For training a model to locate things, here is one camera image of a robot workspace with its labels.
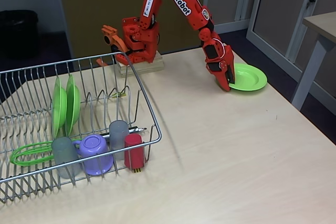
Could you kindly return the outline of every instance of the red robot arm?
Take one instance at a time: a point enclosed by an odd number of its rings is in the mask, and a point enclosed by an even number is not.
[[[234,55],[230,46],[223,46],[221,39],[214,32],[214,24],[206,6],[198,0],[173,0],[191,27],[198,30],[206,59],[206,68],[213,74],[219,85],[226,91],[229,83],[235,82]],[[130,57],[132,63],[147,61],[152,63],[159,41],[159,24],[155,20],[161,0],[144,0],[140,18],[131,17],[122,20],[123,42],[117,30],[103,26],[104,38],[112,50],[120,50]],[[116,56],[117,61],[127,65],[123,55]]]

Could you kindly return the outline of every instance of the black trash can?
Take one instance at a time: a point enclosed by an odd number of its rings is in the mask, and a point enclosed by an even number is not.
[[[0,55],[27,59],[38,55],[37,14],[32,10],[0,12]]]

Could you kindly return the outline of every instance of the cup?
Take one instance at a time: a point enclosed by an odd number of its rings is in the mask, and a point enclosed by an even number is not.
[[[124,141],[125,137],[129,135],[128,124],[123,120],[116,120],[110,124],[110,149],[120,150],[125,147]],[[115,153],[114,157],[116,160],[123,160],[124,153]]]
[[[125,137],[125,147],[141,144],[142,139],[139,134],[130,134]],[[138,169],[144,167],[144,148],[134,148],[125,151],[125,166],[129,169]]]
[[[73,141],[72,143],[79,145],[77,152],[82,158],[95,156],[109,151],[106,140],[101,135],[89,135],[82,141]],[[85,171],[89,175],[101,175],[101,173],[106,173],[111,169],[112,165],[112,155],[84,161]]]
[[[78,160],[76,148],[68,137],[60,137],[53,141],[51,149],[54,155],[56,165]],[[69,173],[65,167],[57,168],[58,175],[62,178],[74,178],[81,172],[81,165],[79,163],[67,165]]]

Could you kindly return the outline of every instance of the green plate in dish rack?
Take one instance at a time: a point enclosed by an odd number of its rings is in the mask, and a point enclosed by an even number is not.
[[[62,88],[59,77],[57,77],[55,81],[54,93],[52,95],[52,107],[52,128],[54,137],[56,138],[59,128],[61,128],[65,123],[67,114],[67,93],[64,88]]]
[[[266,75],[258,68],[244,63],[235,63],[235,84],[230,88],[242,91],[255,91],[267,84]]]
[[[70,75],[67,83],[68,109],[66,117],[66,132],[70,135],[73,125],[78,121],[80,111],[80,94],[75,85],[73,76]]]

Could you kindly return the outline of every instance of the wire dish rack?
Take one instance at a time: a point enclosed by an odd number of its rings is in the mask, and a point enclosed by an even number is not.
[[[122,78],[115,63],[116,53],[90,56],[80,59],[49,63],[28,68],[0,72],[0,202],[6,203],[15,198],[29,197],[31,193],[45,193],[60,189],[62,185],[92,176],[84,169],[76,177],[64,179],[58,176],[57,168],[115,155],[117,152],[143,147],[145,161],[150,156],[151,145],[161,140],[161,131],[139,75],[129,61],[127,71],[133,76]],[[98,66],[96,60],[108,66]],[[109,134],[109,124],[114,120],[124,120],[132,127],[148,130],[141,133],[142,144],[117,151],[82,158],[77,161],[55,165],[54,160],[31,166],[18,166],[10,162],[16,149],[27,144],[53,141],[52,97],[55,80],[60,78],[66,85],[69,75],[74,77],[80,91],[80,117],[68,135],[71,139],[83,139],[90,134]],[[107,173],[124,169],[123,162],[116,162]]]

